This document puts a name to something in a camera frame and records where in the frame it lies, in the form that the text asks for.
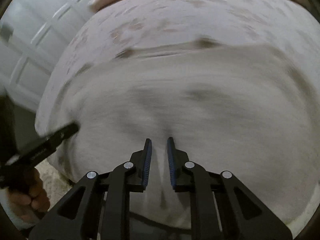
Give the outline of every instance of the clamp jaw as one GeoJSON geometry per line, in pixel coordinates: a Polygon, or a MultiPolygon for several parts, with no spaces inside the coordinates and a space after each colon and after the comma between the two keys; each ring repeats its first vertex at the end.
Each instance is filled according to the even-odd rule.
{"type": "Polygon", "coordinates": [[[96,239],[102,207],[101,240],[128,240],[129,193],[146,189],[151,154],[151,140],[146,139],[143,150],[113,171],[88,172],[33,228],[29,240],[96,239]]]}
{"type": "Polygon", "coordinates": [[[289,228],[234,174],[215,174],[167,142],[171,185],[190,192],[192,239],[292,240],[289,228]]]}

